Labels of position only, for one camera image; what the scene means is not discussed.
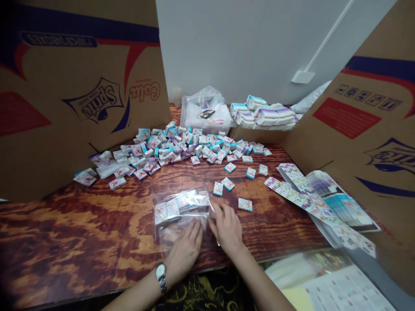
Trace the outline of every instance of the wrist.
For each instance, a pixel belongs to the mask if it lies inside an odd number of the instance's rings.
[[[245,244],[242,244],[233,254],[228,255],[228,257],[232,260],[233,264],[236,266],[236,264],[239,261],[244,260],[246,256],[250,256],[251,253],[249,249],[245,246]]]

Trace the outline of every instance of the wooden table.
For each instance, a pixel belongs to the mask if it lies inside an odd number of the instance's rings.
[[[172,107],[178,122],[179,110]],[[152,193],[191,188],[228,177],[236,186],[219,200],[237,207],[238,197],[253,202],[254,212],[237,210],[243,239],[258,261],[297,251],[327,247],[305,211],[264,185],[265,176],[245,177],[246,169],[268,166],[268,175],[282,180],[276,166],[292,162],[277,145],[272,155],[252,155],[254,163],[236,162],[229,175],[222,165],[190,159],[168,165],[143,181],[134,176],[116,191],[112,178],[90,188],[71,183],[42,200],[0,205],[0,249],[4,288],[15,306],[28,308],[100,295],[133,285],[162,260],[154,242]],[[205,243],[195,271],[218,269],[229,260],[214,241]]]

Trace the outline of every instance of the plastic bag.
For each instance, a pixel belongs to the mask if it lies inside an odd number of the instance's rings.
[[[297,104],[291,106],[291,110],[294,111],[296,114],[305,114],[311,106],[316,102],[316,100],[323,94],[326,88],[332,81],[328,81],[324,83],[322,86],[319,86],[314,91],[312,91],[309,95],[304,97],[300,100]]]
[[[229,132],[236,127],[222,94],[212,86],[207,86],[192,96],[184,96],[180,126],[202,128],[206,134]],[[208,119],[198,117],[205,110],[215,110]]]
[[[167,256],[176,239],[193,220],[200,220],[203,230],[203,242],[213,243],[213,233],[206,228],[208,218],[214,213],[206,184],[179,193],[157,193],[152,195],[155,221],[155,241],[159,242],[164,257]]]

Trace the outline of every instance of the right hand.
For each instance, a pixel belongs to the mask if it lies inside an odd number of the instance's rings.
[[[232,207],[212,202],[216,224],[209,218],[209,227],[228,257],[234,261],[246,247],[242,242],[241,222]]]

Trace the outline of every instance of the pile of small boxes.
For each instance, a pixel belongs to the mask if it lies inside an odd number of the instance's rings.
[[[135,175],[140,181],[158,172],[169,163],[177,163],[190,158],[193,166],[200,165],[200,159],[206,159],[211,164],[221,165],[225,159],[228,165],[225,171],[229,174],[236,168],[233,162],[242,158],[244,163],[252,163],[250,152],[270,156],[271,152],[259,143],[248,143],[244,140],[235,142],[232,138],[225,136],[224,132],[218,135],[203,134],[202,129],[177,127],[174,121],[170,122],[164,130],[160,129],[138,129],[138,135],[134,138],[134,145],[121,145],[121,150],[105,151],[95,155],[90,160],[99,169],[115,168],[115,179],[109,183],[112,190],[126,184],[125,176]],[[256,170],[248,168],[246,176],[250,179],[255,177]],[[75,175],[74,180],[90,186],[96,181],[97,173],[89,168]],[[214,194],[222,195],[223,188],[231,191],[235,185],[225,178],[221,183],[215,183]]]

